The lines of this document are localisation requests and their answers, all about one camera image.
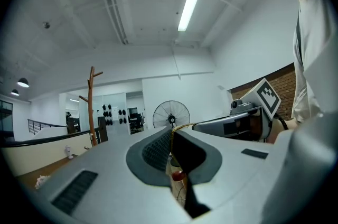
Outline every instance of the fluorescent light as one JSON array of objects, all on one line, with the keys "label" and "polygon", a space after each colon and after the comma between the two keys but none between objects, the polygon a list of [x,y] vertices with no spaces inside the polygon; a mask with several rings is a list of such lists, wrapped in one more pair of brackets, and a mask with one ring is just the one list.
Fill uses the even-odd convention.
[{"label": "fluorescent light", "polygon": [[179,32],[185,32],[188,27],[192,13],[194,12],[197,0],[186,0],[181,21],[179,24]]}]

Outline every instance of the brick wall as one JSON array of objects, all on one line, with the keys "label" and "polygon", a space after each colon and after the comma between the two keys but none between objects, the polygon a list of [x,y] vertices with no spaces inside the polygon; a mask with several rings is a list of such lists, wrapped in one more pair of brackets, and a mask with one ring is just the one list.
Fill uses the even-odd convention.
[{"label": "brick wall", "polygon": [[[284,120],[290,120],[296,89],[296,76],[294,64],[292,63],[262,78],[266,78],[269,81],[271,86],[274,88],[274,90],[281,98],[281,103],[277,110],[277,113]],[[250,89],[252,89],[260,80],[262,80],[262,78],[231,89],[230,92],[232,94],[232,98],[234,100],[241,98]]]}]

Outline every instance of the window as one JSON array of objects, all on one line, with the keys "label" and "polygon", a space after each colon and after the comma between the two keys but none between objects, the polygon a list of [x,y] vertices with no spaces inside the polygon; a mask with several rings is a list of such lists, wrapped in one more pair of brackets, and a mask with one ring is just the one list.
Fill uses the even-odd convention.
[{"label": "window", "polygon": [[0,100],[0,138],[13,141],[13,104]]}]

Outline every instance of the wooden coat rack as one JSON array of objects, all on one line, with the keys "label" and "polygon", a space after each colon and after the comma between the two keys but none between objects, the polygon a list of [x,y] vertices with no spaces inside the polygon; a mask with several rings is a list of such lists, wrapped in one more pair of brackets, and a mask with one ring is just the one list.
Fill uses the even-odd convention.
[{"label": "wooden coat rack", "polygon": [[97,141],[96,141],[96,134],[95,134],[95,129],[94,129],[93,102],[92,102],[92,98],[93,98],[93,80],[94,80],[94,77],[97,77],[97,76],[103,74],[103,72],[99,72],[99,73],[94,74],[94,71],[95,71],[95,68],[94,68],[94,66],[92,66],[91,69],[90,69],[89,79],[87,79],[87,82],[88,82],[88,99],[86,99],[83,96],[79,96],[79,98],[81,98],[83,101],[86,101],[88,103],[88,117],[89,117],[90,135],[92,136],[93,146],[96,146],[97,145]]}]

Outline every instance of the standing fan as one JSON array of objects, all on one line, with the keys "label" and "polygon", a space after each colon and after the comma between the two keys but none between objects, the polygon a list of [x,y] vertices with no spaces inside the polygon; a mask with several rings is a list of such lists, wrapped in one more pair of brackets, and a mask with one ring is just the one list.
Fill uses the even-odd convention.
[{"label": "standing fan", "polygon": [[171,125],[172,127],[190,123],[190,113],[185,105],[177,101],[160,104],[153,114],[155,128]]}]

